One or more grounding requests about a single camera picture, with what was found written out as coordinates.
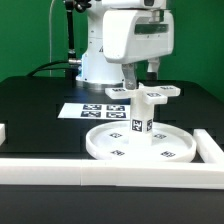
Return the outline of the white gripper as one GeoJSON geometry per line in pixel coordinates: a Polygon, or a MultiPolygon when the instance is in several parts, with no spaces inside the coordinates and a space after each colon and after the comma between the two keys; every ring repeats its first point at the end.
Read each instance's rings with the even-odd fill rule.
{"type": "Polygon", "coordinates": [[[124,87],[137,88],[135,64],[148,60],[146,78],[157,80],[160,59],[174,47],[174,19],[168,11],[108,10],[103,17],[103,53],[122,65],[124,87]]]}

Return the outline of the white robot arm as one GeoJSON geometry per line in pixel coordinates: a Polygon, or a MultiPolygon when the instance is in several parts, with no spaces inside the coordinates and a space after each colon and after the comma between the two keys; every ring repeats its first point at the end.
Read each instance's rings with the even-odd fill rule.
{"type": "Polygon", "coordinates": [[[88,44],[79,85],[97,91],[134,89],[136,64],[148,63],[146,78],[158,78],[160,58],[174,48],[174,18],[167,0],[90,0],[88,44]]]}

